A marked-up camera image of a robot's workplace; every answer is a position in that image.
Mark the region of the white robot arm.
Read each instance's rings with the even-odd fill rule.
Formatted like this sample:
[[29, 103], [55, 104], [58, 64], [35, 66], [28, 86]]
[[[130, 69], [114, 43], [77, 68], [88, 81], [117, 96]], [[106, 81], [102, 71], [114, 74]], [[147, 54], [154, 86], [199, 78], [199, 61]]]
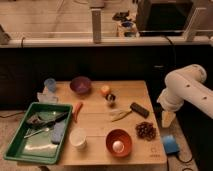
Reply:
[[191, 64], [169, 72], [165, 77], [166, 87], [157, 102], [163, 108], [161, 124], [168, 128], [185, 101], [196, 106], [213, 119], [213, 90], [203, 85], [206, 70], [198, 64]]

